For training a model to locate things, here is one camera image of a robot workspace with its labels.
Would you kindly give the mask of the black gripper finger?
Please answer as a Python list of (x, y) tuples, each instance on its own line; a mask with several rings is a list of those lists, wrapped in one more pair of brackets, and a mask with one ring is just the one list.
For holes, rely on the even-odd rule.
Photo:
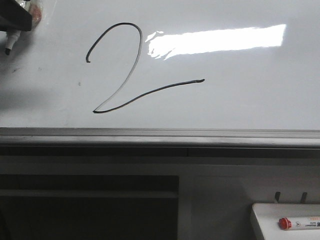
[(0, 30), (20, 30), (28, 32), (32, 29), (32, 15), (15, 0), (0, 0)]

